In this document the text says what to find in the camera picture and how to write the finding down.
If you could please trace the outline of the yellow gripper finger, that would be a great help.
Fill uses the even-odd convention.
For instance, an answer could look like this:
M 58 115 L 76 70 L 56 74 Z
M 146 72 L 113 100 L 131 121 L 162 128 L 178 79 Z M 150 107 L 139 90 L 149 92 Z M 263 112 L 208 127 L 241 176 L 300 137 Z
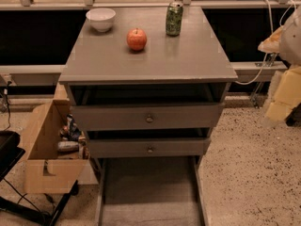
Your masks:
M 300 104 L 301 67 L 292 65 L 285 72 L 276 71 L 264 102 L 262 124 L 277 126 L 286 122 Z
M 282 30 L 283 26 L 280 26 L 267 39 L 260 43 L 260 45 L 258 46 L 258 50 L 268 54 L 278 53 Z

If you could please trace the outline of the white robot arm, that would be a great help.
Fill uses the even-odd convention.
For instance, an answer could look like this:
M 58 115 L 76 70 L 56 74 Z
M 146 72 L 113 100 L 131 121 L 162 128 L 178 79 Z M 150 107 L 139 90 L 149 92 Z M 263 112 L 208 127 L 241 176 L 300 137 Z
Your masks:
M 301 104 L 301 7 L 262 41 L 258 50 L 276 53 L 291 64 L 284 73 L 275 72 L 268 90 L 263 121 L 266 125 L 275 126 L 289 119 Z

